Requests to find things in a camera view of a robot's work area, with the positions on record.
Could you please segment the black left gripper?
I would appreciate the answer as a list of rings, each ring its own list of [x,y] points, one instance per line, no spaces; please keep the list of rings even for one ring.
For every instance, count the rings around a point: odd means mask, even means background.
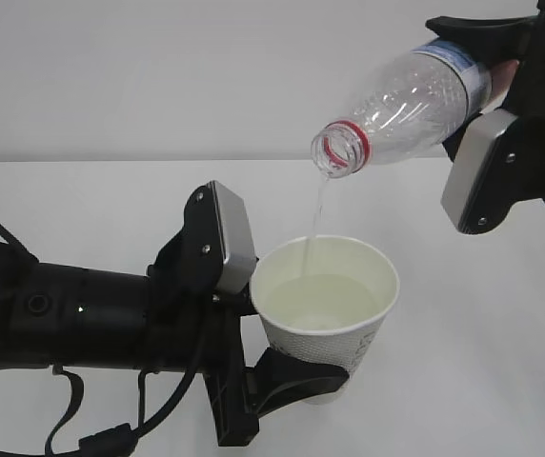
[[[335,393],[349,380],[342,367],[306,362],[276,349],[266,349],[254,367],[246,367],[240,320],[254,313],[248,283],[256,261],[253,253],[227,254],[218,241],[174,237],[149,266],[157,304],[152,321],[170,323],[154,329],[151,338],[158,346],[169,345],[172,353],[157,357],[148,370],[180,368],[184,374],[147,419],[147,431],[171,415],[197,374],[203,376],[218,432],[257,432],[258,417]]]

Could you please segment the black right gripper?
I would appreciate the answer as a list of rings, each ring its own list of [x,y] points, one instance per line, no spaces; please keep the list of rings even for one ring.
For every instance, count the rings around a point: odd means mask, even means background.
[[[500,109],[517,119],[494,148],[476,195],[545,195],[545,1],[535,16],[464,19],[437,16],[425,27],[440,39],[464,48],[474,60],[520,65]],[[455,157],[465,129],[444,144]]]

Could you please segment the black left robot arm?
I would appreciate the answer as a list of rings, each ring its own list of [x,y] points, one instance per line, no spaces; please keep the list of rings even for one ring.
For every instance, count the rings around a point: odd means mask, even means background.
[[[262,416],[337,391],[347,371],[268,348],[245,363],[247,291],[224,291],[218,247],[173,239],[145,275],[47,264],[0,243],[0,369],[194,369],[218,438],[246,442]]]

